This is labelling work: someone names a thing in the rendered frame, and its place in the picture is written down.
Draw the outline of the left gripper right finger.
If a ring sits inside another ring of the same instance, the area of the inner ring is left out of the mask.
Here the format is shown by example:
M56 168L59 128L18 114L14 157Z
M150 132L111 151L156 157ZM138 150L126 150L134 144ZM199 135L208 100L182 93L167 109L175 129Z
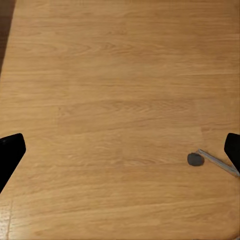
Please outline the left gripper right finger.
M235 133L228 133L224 151L240 173L240 135Z

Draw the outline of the swivel chair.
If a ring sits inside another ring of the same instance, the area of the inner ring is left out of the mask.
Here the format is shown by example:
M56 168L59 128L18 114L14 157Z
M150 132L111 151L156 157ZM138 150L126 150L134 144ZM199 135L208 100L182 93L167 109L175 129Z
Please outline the swivel chair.
M201 149L198 149L196 152L191 152L187 155L187 161L189 165L200 166L201 156L240 180L240 173L237 169L232 168L228 164L225 164L224 162L220 161L219 159L213 157L212 155L206 153ZM240 240L240 236L234 238L233 240Z

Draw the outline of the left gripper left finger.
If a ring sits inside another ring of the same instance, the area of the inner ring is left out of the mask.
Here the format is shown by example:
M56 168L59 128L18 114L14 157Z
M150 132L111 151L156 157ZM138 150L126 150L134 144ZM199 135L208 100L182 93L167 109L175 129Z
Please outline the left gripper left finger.
M26 152L22 133L0 138L0 193Z

